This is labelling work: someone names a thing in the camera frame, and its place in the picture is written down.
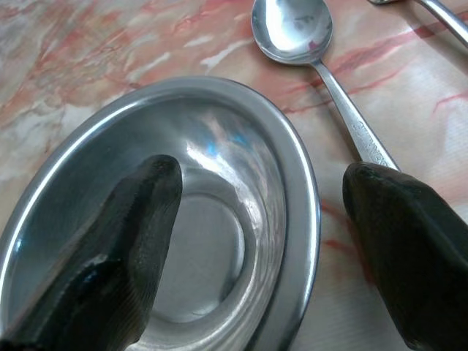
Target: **metal spoon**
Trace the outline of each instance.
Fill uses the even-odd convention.
[[[369,0],[372,4],[381,5],[398,0]],[[445,24],[460,42],[468,48],[468,26],[444,4],[437,0],[415,0],[428,9],[432,15]]]
[[[398,170],[350,97],[322,63],[333,31],[323,0],[255,0],[252,31],[269,58],[291,65],[313,66],[323,79],[363,161]]]

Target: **pink veined marble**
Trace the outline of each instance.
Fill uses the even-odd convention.
[[[403,171],[468,220],[468,52],[414,1],[326,0],[325,63]],[[468,21],[466,0],[444,3]],[[257,89],[306,144],[322,246],[292,350],[407,350],[361,265],[341,200],[355,160],[321,80],[269,61],[252,0],[0,0],[0,228],[50,152],[93,112],[163,78],[215,75]]]

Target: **table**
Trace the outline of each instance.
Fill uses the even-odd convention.
[[[401,169],[468,220],[468,52],[421,6],[327,0],[324,58]],[[466,0],[445,0],[465,21]],[[358,159],[311,69],[269,61],[252,0],[0,1],[0,228],[80,123],[164,78],[214,75],[271,99],[303,138],[322,198],[320,264],[292,350],[407,350],[359,262],[341,198]]]

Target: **bowl rim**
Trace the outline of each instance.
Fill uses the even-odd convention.
[[[20,196],[0,236],[0,333],[5,329],[5,286],[12,280],[10,261],[15,242],[48,182],[94,133],[168,90],[203,91],[244,107],[272,140],[270,147],[279,163],[286,196],[286,241],[275,290],[249,348],[282,350],[294,339],[312,293],[320,246],[320,199],[309,155],[292,123],[270,100],[242,83],[206,76],[161,80],[119,97],[86,119],[46,159]],[[288,169],[301,171],[284,171]]]

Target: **stainless steel bowl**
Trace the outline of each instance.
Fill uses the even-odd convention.
[[[131,350],[288,345],[317,264],[312,167],[278,109],[219,78],[127,94],[53,153],[0,238],[1,326],[118,180],[152,154],[181,163],[184,193],[151,320]]]

